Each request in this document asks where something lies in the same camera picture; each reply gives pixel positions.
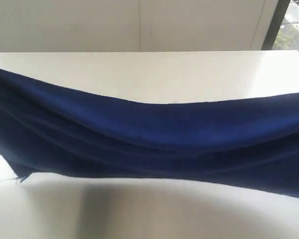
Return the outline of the blue microfibre cloth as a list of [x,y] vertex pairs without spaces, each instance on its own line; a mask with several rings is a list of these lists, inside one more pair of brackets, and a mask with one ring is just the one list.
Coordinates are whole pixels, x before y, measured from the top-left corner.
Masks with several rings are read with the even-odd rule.
[[20,178],[184,179],[299,198],[299,93],[146,104],[0,69],[0,155]]

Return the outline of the dark window frame post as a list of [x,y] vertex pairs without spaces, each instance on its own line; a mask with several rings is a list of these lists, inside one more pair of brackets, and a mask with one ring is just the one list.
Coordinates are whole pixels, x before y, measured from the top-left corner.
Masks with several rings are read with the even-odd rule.
[[272,50],[289,4],[290,0],[278,1],[265,40],[263,42],[262,50]]

